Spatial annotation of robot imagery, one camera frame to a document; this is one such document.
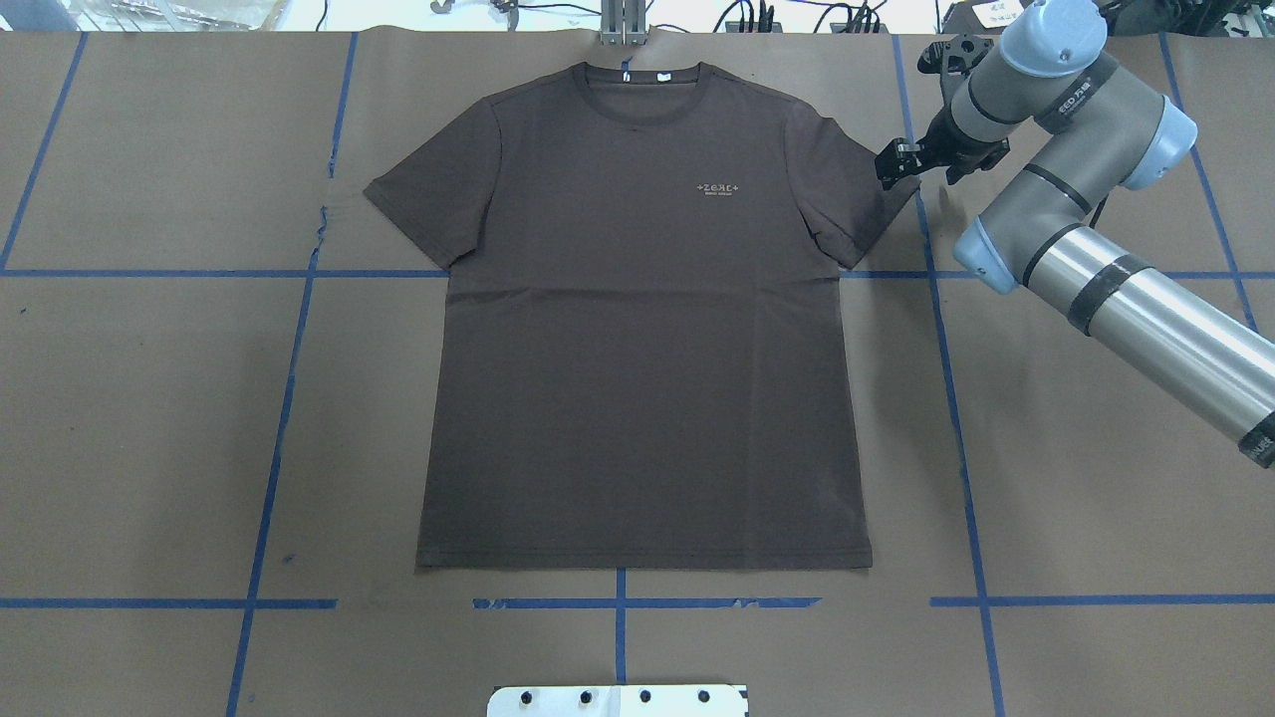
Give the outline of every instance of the shirt logo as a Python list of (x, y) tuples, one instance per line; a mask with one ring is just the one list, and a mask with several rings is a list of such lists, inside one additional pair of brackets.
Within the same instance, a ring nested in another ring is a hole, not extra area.
[(695, 189), (704, 193), (704, 196), (731, 196), (736, 191), (740, 191), (740, 185), (737, 184), (701, 184), (696, 185)]

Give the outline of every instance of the white sticker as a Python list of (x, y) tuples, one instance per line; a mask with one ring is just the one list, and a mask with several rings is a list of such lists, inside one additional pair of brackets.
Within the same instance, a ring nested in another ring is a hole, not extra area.
[(997, 3), (974, 5), (974, 14), (978, 15), (978, 22), (983, 23), (983, 27), (1005, 27), (1023, 14), (1023, 8), (1016, 0), (998, 0)]

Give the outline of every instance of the black t-shirt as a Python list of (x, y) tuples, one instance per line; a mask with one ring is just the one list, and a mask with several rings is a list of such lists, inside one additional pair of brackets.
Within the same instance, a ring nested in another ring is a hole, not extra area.
[(451, 272), (422, 566), (861, 568), (838, 265), (882, 193), (836, 122), (711, 65), (575, 65), (365, 191)]

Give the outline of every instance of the robotic arm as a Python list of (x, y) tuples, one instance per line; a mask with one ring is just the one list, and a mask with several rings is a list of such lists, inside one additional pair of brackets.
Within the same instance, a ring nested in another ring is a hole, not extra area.
[(915, 144), (877, 156), (885, 188), (946, 166), (992, 168), (1028, 117), (1053, 137), (960, 236), (956, 259), (1000, 293), (1028, 287), (1173, 394), (1264, 468), (1275, 463), (1275, 346), (1081, 221), (1117, 185), (1150, 186), (1195, 144), (1196, 125), (1103, 52), (1091, 0), (1037, 0), (1000, 46), (929, 47), (943, 108)]

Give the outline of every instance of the blue joint cap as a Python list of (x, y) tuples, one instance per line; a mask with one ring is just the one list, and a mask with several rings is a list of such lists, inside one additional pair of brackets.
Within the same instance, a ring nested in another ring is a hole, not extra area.
[(1155, 128), (1155, 135), (1151, 137), (1151, 144), (1121, 185), (1127, 189), (1151, 186), (1169, 174), (1169, 170), (1176, 167), (1187, 156), (1187, 152), (1191, 152), (1198, 134), (1200, 129), (1195, 121), (1165, 97), (1164, 111), (1160, 114), (1160, 124)]
[(1107, 43), (1107, 20), (1093, 0), (1035, 0), (1001, 34), (1001, 56), (1031, 77), (1065, 77), (1088, 68)]
[(963, 267), (974, 272), (975, 277), (994, 288), (997, 293), (1009, 293), (1019, 286), (1019, 281), (1010, 273), (1001, 253), (992, 244), (992, 237), (987, 236), (983, 219), (979, 217), (974, 217), (974, 223), (961, 232), (960, 239), (956, 240), (956, 249), (952, 250), (952, 256), (956, 256)]

